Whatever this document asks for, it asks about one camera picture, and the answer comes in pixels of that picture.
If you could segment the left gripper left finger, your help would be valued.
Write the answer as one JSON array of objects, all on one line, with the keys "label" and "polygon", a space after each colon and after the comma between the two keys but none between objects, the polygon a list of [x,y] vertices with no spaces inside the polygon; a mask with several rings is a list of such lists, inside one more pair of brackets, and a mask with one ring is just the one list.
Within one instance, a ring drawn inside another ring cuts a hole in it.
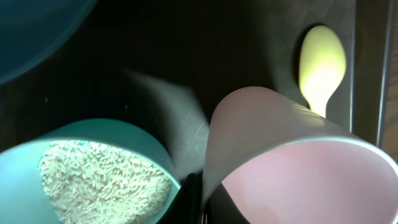
[{"label": "left gripper left finger", "polygon": [[191,173],[158,224],[201,223],[202,173]]}]

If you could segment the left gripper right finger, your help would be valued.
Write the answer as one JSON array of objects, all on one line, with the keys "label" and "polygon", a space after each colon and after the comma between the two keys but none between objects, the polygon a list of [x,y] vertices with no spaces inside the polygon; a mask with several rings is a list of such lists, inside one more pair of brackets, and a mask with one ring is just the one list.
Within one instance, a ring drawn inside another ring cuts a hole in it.
[{"label": "left gripper right finger", "polygon": [[207,200],[204,216],[206,224],[249,224],[223,184],[217,186]]}]

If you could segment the pink cup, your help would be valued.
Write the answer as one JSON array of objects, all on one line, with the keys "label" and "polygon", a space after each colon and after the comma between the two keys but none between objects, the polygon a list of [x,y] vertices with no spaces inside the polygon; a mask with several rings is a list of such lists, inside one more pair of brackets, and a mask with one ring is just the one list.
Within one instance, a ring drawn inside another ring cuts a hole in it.
[{"label": "pink cup", "polygon": [[250,223],[396,223],[397,164],[378,147],[270,89],[213,112],[202,200],[222,185]]}]

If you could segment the large dark blue bowl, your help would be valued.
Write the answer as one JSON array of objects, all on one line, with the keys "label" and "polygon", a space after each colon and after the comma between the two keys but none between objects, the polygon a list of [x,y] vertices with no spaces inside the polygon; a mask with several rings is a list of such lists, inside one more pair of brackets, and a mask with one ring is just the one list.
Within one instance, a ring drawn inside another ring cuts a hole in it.
[{"label": "large dark blue bowl", "polygon": [[46,60],[80,27],[97,0],[1,0],[1,83]]}]

